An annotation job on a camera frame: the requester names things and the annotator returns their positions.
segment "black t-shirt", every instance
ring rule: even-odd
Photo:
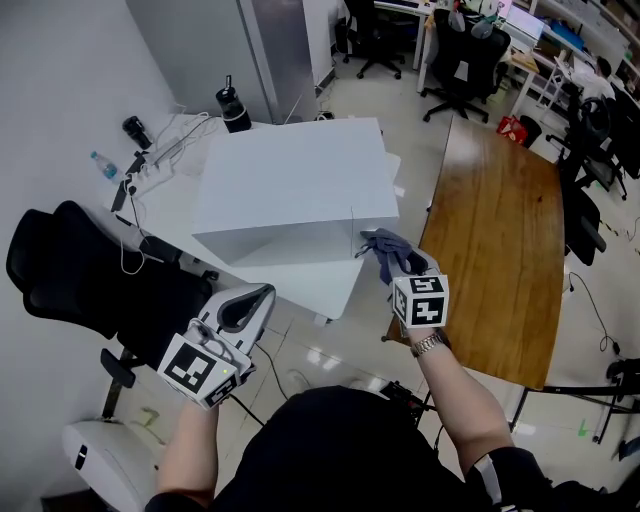
[[[550,493],[533,455],[519,448],[488,454],[462,482],[401,406],[336,386],[282,406],[251,440],[210,510],[552,510]],[[170,493],[146,507],[202,510]]]

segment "black hair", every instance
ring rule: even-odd
[[[602,73],[602,76],[605,78],[609,78],[609,75],[611,75],[611,64],[609,64],[609,61],[603,57],[598,57],[598,60],[596,62],[598,64],[598,68],[600,69],[600,73]]]

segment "silver watch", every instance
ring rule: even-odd
[[[445,345],[438,331],[430,334],[425,339],[420,340],[418,343],[413,345],[411,347],[411,354],[413,354],[413,357],[420,357],[422,354],[428,352],[437,345]]]

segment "clear plastic bottle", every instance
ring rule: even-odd
[[[98,170],[109,181],[115,183],[116,185],[118,185],[122,181],[122,173],[111,160],[103,157],[100,153],[97,153],[95,151],[91,153],[91,158],[95,160]]]

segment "tile floor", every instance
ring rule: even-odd
[[[405,66],[402,80],[395,80],[387,70],[375,66],[364,80],[355,74],[361,63],[357,59],[345,65],[337,61],[335,80],[321,96],[323,109],[337,117],[377,117],[384,132],[387,151],[402,158],[396,178],[400,209],[398,232],[412,242],[418,242],[426,217],[426,207],[437,182],[447,140],[451,112],[434,115],[424,123],[424,113],[436,105],[433,97],[421,98],[415,92],[416,74]],[[515,96],[509,95],[502,105],[489,103],[490,126],[497,126],[509,110]],[[537,118],[532,100],[527,100],[523,114]],[[545,119],[546,133],[562,133],[563,123],[554,114]],[[555,161],[559,152],[541,136],[533,151]],[[566,259],[567,271],[578,273],[587,283],[607,332],[615,337],[628,357],[640,357],[640,315],[637,315],[640,290],[640,236],[629,242],[625,230],[633,232],[634,219],[640,216],[640,188],[626,180],[629,199],[621,201],[617,190],[606,193],[596,185],[587,193],[597,203],[604,225],[600,233],[608,248],[596,256],[593,266],[585,267],[573,255]],[[377,277],[377,263],[369,258],[356,284],[344,316],[324,328],[313,324],[313,315],[287,301],[279,300],[271,317],[262,347],[275,360],[275,371],[285,392],[291,393],[287,371],[297,369],[314,386],[362,380],[372,391],[389,380],[426,396],[427,387],[418,365],[409,351],[393,342],[382,343],[391,313],[386,303],[388,289]],[[222,282],[233,285],[234,279],[222,276]],[[556,349],[548,383],[557,385],[597,385],[604,383],[604,370],[614,360],[613,353],[599,349],[603,330],[593,306],[582,288],[573,279],[576,291],[565,293]],[[257,372],[237,391],[237,396],[254,414],[267,420],[284,403],[274,370],[259,350],[253,351]],[[138,382],[125,390],[116,416],[131,425],[154,452],[161,455],[162,443],[168,441],[175,425],[182,399],[159,377],[145,368],[137,370]],[[519,386],[478,372],[471,372],[498,399],[507,417],[515,411],[521,394]],[[147,428],[138,422],[148,422],[152,409],[159,413]],[[586,485],[616,489],[625,476],[638,465],[640,455],[618,462],[616,447],[626,436],[640,434],[640,421],[630,422],[624,416],[614,416],[601,445],[592,442],[602,427],[602,407],[566,396],[531,394],[514,432],[517,445],[531,450],[546,475],[555,482],[578,480]],[[433,442],[440,422],[435,413],[427,413],[420,430]],[[233,477],[249,440],[259,426],[233,401],[222,405],[219,427],[220,479],[218,490]],[[460,474],[455,451],[446,433],[440,443],[440,457],[451,470]]]

